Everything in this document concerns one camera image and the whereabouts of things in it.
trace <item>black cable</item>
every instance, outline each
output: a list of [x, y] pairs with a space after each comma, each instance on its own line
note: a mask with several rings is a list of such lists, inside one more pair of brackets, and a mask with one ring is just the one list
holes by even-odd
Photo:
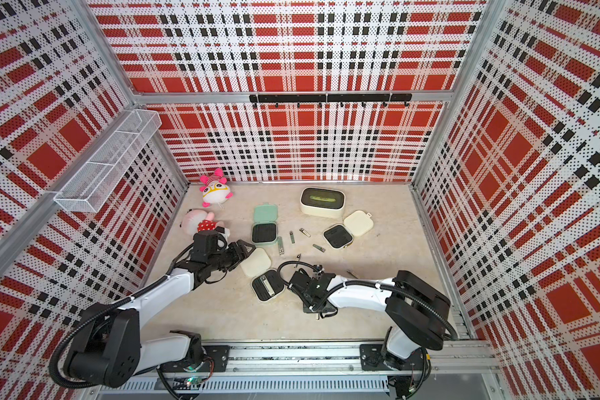
[[96, 328], [93, 330], [91, 337], [92, 338], [96, 337], [100, 333], [101, 329], [106, 327], [106, 325], [108, 325], [110, 322], [111, 322], [110, 319], [105, 319], [103, 322], [100, 323], [100, 325], [97, 325]]
[[287, 266], [287, 265], [291, 265], [291, 264], [295, 264], [296, 266], [298, 265], [302, 265], [305, 267], [309, 267], [312, 270], [314, 270], [316, 273], [320, 273], [322, 270], [318, 269], [318, 267], [316, 266], [312, 266], [311, 264], [309, 264], [308, 262], [304, 262], [304, 261], [284, 261], [282, 264], [280, 264], [280, 266], [278, 267], [278, 276], [280, 276], [280, 280], [282, 281], [282, 283], [285, 284], [285, 286], [289, 286], [289, 282], [287, 282], [286, 280], [282, 279], [282, 275], [280, 274], [280, 271], [282, 270], [282, 267]]
[[394, 387], [396, 389], [396, 395], [398, 392], [407, 393], [407, 395], [402, 395], [400, 397], [396, 397], [396, 400], [407, 400], [416, 395], [418, 390], [421, 388], [422, 384], [425, 380], [428, 379], [429, 375], [431, 375], [431, 360], [428, 357], [427, 350], [424, 347], [420, 348], [420, 352], [422, 354], [422, 372], [420, 375], [420, 379], [415, 383], [416, 387], [411, 390], [414, 379], [413, 379], [413, 369], [411, 371], [411, 375], [407, 378], [405, 375], [397, 375], [392, 376], [387, 384], [389, 386]]
[[300, 301], [302, 301], [302, 304], [304, 304], [304, 306], [305, 306], [306, 308], [309, 308], [309, 307], [311, 307], [311, 303], [309, 303], [309, 300], [305, 299], [305, 298], [303, 297], [302, 293], [300, 293], [298, 290], [296, 290], [296, 287], [295, 287], [295, 286], [291, 286], [291, 287], [289, 287], [289, 290], [290, 290], [290, 291], [291, 291], [293, 294], [295, 294], [296, 296], [298, 296], [298, 297], [300, 298]]
[[[167, 280], [167, 276], [166, 275], [162, 276], [162, 277], [160, 277], [160, 279], [158, 279], [154, 283], [150, 284], [149, 286], [140, 289], [136, 293], [133, 293], [132, 296], [134, 298], [138, 298], [138, 297], [144, 295], [145, 293], [153, 290], [154, 288], [156, 288], [156, 286], [160, 285], [161, 283], [163, 283], [166, 280]], [[94, 321], [96, 321], [101, 316], [106, 315], [108, 312], [115, 310], [116, 308], [119, 308], [120, 306], [127, 304], [130, 301], [131, 301], [130, 296], [125, 297], [124, 299], [119, 300], [119, 301], [113, 303], [112, 305], [110, 305], [109, 307], [103, 309], [99, 313], [94, 314], [93, 316], [88, 318], [86, 321], [84, 321], [80, 325], [78, 325], [76, 327], [76, 329], [72, 330], [67, 336], [65, 336], [65, 338], [63, 340], [60, 341], [60, 343], [58, 343], [53, 354], [51, 354], [51, 358], [49, 359], [49, 368], [48, 368], [49, 376], [56, 384], [58, 384], [62, 387], [65, 387], [65, 388], [69, 388], [69, 389], [83, 389], [83, 388], [96, 386], [95, 383], [91, 383], [91, 382], [87, 382], [87, 381], [71, 381], [71, 380], [66, 379], [64, 376], [62, 376], [62, 374], [60, 373], [60, 370], [58, 369], [58, 361], [60, 361], [60, 357], [64, 353], [65, 348], [69, 345], [69, 342], [71, 342], [71, 340], [73, 340], [73, 338], [78, 334], [78, 332], [85, 329], [85, 327], [92, 324]]]
[[[286, 264], [293, 264], [295, 262], [296, 261], [288, 261], [288, 262], [284, 262], [284, 263], [280, 264], [280, 267], [278, 267], [278, 274], [280, 274], [280, 268], [282, 268], [284, 265], [286, 265]], [[404, 289], [401, 289], [401, 288], [396, 287], [396, 286], [391, 286], [391, 285], [383, 285], [383, 284], [379, 284], [378, 285], [375, 282], [367, 282], [367, 281], [364, 281], [364, 280], [348, 280], [347, 281], [347, 286], [376, 287], [376, 288], [384, 290], [384, 291], [389, 291], [389, 292], [392, 292], [392, 293], [401, 294], [402, 296], [404, 296], [404, 297], [412, 300], [414, 303], [417, 303], [419, 306], [421, 306], [422, 308], [426, 309], [432, 316], [434, 316], [437, 320], [439, 320], [440, 323], [442, 323], [442, 325], [444, 325], [444, 327], [449, 332], [451, 340], [458, 340], [458, 334], [457, 334], [456, 330], [454, 329], [453, 326], [451, 326], [451, 324], [449, 324], [449, 322], [445, 318], [443, 318], [440, 314], [438, 314], [438, 312], [432, 306], [430, 306], [430, 304], [426, 303], [425, 301], [423, 301], [419, 297], [412, 295], [411, 293], [407, 292]], [[314, 309], [314, 308], [315, 309], [320, 309], [320, 307], [323, 304], [325, 304], [325, 302], [327, 302], [327, 299], [329, 298], [330, 295], [332, 295], [333, 293], [339, 291], [343, 287], [344, 287], [344, 284], [338, 284], [338, 285], [334, 286], [333, 288], [331, 288], [320, 299], [320, 301], [318, 301], [318, 303], [316, 303], [311, 309]]]
[[167, 378], [164, 377], [164, 373], [160, 369], [160, 366], [156, 367], [155, 370], [158, 372], [158, 378], [160, 378], [160, 382], [162, 382], [162, 385], [164, 386], [164, 388], [167, 389], [167, 392], [169, 392], [169, 394], [171, 396], [173, 396], [174, 399], [181, 400], [182, 396], [178, 396], [178, 394], [171, 387], [169, 382], [167, 382]]
[[173, 268], [176, 266], [176, 263], [180, 260], [180, 258], [184, 255], [184, 253], [188, 252], [191, 250], [191, 248], [193, 247], [194, 242], [192, 242], [190, 245], [188, 245], [187, 247], [185, 247], [185, 249], [183, 251], [180, 252], [180, 254], [178, 254], [176, 256], [176, 258], [174, 258], [171, 263], [169, 264], [169, 268], [167, 269], [167, 272], [165, 272], [165, 275], [171, 275], [171, 272], [173, 271]]
[[224, 275], [222, 276], [222, 278], [220, 278], [218, 280], [212, 280], [211, 282], [209, 282], [208, 280], [205, 279], [205, 283], [208, 284], [208, 285], [216, 284], [216, 283], [220, 282], [222, 279], [224, 279], [224, 277], [226, 276], [226, 273], [227, 273], [227, 271], [225, 270], [224, 271]]
[[325, 319], [325, 318], [328, 318], [328, 317], [333, 317], [337, 313], [338, 313], [338, 309], [336, 308], [336, 312], [332, 312], [331, 314], [327, 314], [327, 315], [323, 315], [322, 313], [319, 313], [319, 314], [320, 314], [320, 318]]

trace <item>stuffed toy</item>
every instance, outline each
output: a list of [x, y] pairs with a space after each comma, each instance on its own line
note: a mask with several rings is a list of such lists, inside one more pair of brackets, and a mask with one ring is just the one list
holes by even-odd
[[217, 230], [224, 235], [225, 239], [228, 238], [229, 229], [224, 227], [223, 221], [214, 221], [215, 217], [216, 215], [213, 212], [189, 210], [189, 212], [184, 215], [180, 227], [189, 236], [193, 236], [196, 232], [202, 230]]
[[233, 196], [231, 189], [226, 185], [226, 178], [222, 168], [216, 168], [214, 174], [210, 177], [201, 176], [200, 181], [204, 186], [200, 187], [202, 192], [202, 207], [208, 207], [211, 204], [218, 204], [222, 207], [222, 203]]

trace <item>open case lid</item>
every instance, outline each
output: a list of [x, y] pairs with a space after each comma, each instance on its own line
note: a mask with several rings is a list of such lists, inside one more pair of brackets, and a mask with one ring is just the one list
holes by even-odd
[[240, 263], [242, 272], [250, 278], [264, 273], [271, 267], [271, 259], [263, 248], [258, 247], [254, 250], [247, 260]]
[[343, 224], [353, 236], [362, 236], [374, 227], [371, 214], [362, 210], [355, 211], [352, 215], [346, 217]]
[[253, 210], [254, 222], [273, 222], [278, 219], [278, 206], [264, 203]]

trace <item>red plaid pattern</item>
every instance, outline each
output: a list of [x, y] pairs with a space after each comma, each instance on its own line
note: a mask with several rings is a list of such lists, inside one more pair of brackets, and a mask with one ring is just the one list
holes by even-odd
[[138, 290], [182, 194], [150, 142], [97, 214], [40, 230], [0, 279], [0, 399], [72, 398], [49, 357], [85, 308]]
[[509, 2], [422, 196], [517, 398], [600, 398], [600, 3]]
[[138, 92], [450, 89], [485, 0], [88, 0]]
[[441, 102], [157, 104], [159, 130], [189, 180], [222, 167], [229, 180], [408, 182]]
[[0, 1], [0, 238], [125, 106], [64, 2]]

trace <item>plush toy with glasses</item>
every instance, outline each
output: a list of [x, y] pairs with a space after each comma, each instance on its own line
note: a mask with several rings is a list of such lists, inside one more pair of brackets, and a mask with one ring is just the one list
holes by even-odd
[[233, 196], [231, 188], [226, 185], [226, 178], [224, 177], [222, 168], [216, 168], [214, 174], [210, 177], [201, 176], [200, 181], [205, 184], [200, 187], [203, 207], [208, 207], [211, 204], [218, 204], [222, 207], [222, 203]]

